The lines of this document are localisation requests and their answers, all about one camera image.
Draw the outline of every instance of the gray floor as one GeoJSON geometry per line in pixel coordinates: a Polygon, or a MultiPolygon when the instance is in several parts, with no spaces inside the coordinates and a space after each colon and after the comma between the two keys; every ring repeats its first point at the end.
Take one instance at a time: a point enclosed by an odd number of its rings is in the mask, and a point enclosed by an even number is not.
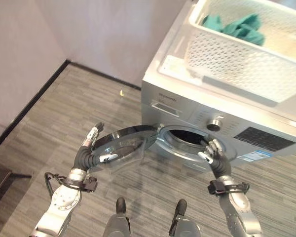
{"type": "MultiPolygon", "coordinates": [[[[106,135],[140,124],[140,110],[139,91],[68,66],[0,146],[1,164],[33,175],[31,180],[15,180],[2,198],[0,237],[31,232],[49,206],[44,172],[66,175],[94,123],[103,121],[101,135],[106,135]]],[[[179,160],[148,151],[120,171],[103,169],[93,175],[98,188],[83,194],[68,237],[102,236],[119,196],[126,199],[132,236],[167,236],[180,198],[187,200],[186,214],[201,225],[204,237],[230,236],[218,199],[207,192],[211,173],[187,170],[179,160]]],[[[296,237],[296,154],[235,167],[233,175],[251,183],[248,197],[264,236],[296,237]]]]}

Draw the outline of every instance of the washing machine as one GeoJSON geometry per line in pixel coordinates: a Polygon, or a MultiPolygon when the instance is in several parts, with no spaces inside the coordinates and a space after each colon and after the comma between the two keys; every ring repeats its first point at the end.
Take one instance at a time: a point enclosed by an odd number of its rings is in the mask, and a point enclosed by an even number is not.
{"type": "Polygon", "coordinates": [[[183,6],[145,73],[142,125],[101,138],[95,145],[98,155],[126,157],[144,142],[144,149],[160,157],[206,172],[210,167],[197,153],[213,139],[220,141],[232,165],[296,153],[296,95],[274,103],[205,79],[196,84],[185,78],[193,80],[169,49],[182,43],[178,32],[193,5],[189,0],[183,6]]]}

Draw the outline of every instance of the green towel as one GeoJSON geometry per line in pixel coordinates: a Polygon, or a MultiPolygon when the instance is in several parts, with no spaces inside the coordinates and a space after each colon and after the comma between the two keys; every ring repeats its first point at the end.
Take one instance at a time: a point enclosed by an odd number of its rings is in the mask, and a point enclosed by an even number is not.
{"type": "Polygon", "coordinates": [[[257,31],[261,26],[257,14],[247,15],[226,25],[223,29],[221,18],[218,15],[208,15],[204,18],[203,26],[257,45],[263,45],[265,40],[264,35],[257,31]]]}
{"type": "Polygon", "coordinates": [[[202,25],[208,29],[218,32],[222,32],[223,29],[221,17],[218,15],[208,15],[204,18],[202,25]]]}

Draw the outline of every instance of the control knob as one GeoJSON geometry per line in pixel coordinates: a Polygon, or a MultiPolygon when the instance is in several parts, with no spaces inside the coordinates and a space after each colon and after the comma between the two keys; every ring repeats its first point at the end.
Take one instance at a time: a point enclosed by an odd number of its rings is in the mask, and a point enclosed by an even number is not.
{"type": "Polygon", "coordinates": [[[221,129],[222,122],[218,119],[211,119],[207,124],[207,129],[213,132],[218,132],[221,129]]]}

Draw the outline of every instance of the white plastic basket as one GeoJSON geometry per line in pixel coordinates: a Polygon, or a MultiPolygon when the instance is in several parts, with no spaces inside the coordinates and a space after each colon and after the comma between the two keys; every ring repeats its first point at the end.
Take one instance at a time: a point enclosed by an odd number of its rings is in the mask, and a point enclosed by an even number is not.
{"type": "Polygon", "coordinates": [[[199,0],[188,22],[185,61],[190,70],[275,102],[296,94],[296,11],[266,0],[199,0]],[[219,15],[223,25],[257,13],[263,46],[202,27],[219,15]]]}

